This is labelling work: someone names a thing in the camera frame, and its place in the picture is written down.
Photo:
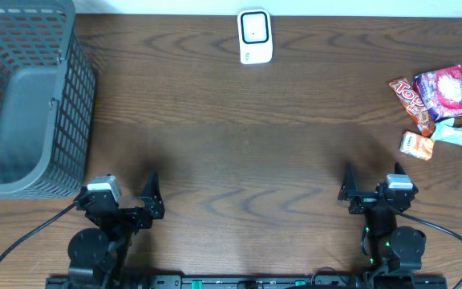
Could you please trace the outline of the orange Kleenex tissue pack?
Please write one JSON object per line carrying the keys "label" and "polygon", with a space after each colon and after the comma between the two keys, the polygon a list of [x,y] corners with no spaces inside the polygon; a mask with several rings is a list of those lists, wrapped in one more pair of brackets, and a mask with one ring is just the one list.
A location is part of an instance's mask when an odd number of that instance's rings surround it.
{"label": "orange Kleenex tissue pack", "polygon": [[432,158],[435,141],[414,132],[405,132],[399,151],[415,158],[429,161]]}

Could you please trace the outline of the red snack bar wrapper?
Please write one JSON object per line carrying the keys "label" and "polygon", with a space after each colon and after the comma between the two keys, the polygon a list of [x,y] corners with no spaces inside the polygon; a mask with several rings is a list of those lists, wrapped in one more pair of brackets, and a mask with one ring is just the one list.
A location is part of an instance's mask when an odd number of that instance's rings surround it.
{"label": "red snack bar wrapper", "polygon": [[388,86],[397,95],[420,133],[425,137],[430,137],[436,129],[434,120],[431,118],[419,94],[412,89],[408,80],[406,78],[394,79],[388,83]]}

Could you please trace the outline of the red purple pad packet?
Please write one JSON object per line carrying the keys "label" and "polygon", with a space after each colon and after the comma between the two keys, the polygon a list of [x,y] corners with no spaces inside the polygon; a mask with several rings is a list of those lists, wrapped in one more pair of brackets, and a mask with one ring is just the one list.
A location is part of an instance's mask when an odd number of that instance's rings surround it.
{"label": "red purple pad packet", "polygon": [[417,75],[413,88],[434,121],[462,116],[462,67],[455,65]]}

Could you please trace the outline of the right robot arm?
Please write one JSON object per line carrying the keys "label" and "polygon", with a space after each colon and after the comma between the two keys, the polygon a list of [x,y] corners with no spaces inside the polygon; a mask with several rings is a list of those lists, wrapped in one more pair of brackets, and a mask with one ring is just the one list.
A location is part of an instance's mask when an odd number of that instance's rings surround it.
{"label": "right robot arm", "polygon": [[350,214],[361,214],[366,224],[362,251],[371,258],[372,269],[362,273],[366,288],[415,288],[414,273],[422,267],[426,235],[410,226],[399,226],[397,217],[411,207],[417,187],[395,164],[395,171],[371,192],[357,188],[353,167],[346,165],[338,200],[349,201]]}

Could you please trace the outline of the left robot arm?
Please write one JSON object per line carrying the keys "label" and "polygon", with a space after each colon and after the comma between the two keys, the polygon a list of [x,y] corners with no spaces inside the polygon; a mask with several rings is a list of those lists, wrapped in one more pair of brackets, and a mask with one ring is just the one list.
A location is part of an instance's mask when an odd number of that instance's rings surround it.
{"label": "left robot arm", "polygon": [[132,238],[164,217],[157,173],[152,173],[140,193],[142,206],[121,208],[116,176],[94,177],[75,198],[77,210],[95,227],[81,230],[70,240],[70,265],[61,288],[137,288],[140,281],[123,276]]}

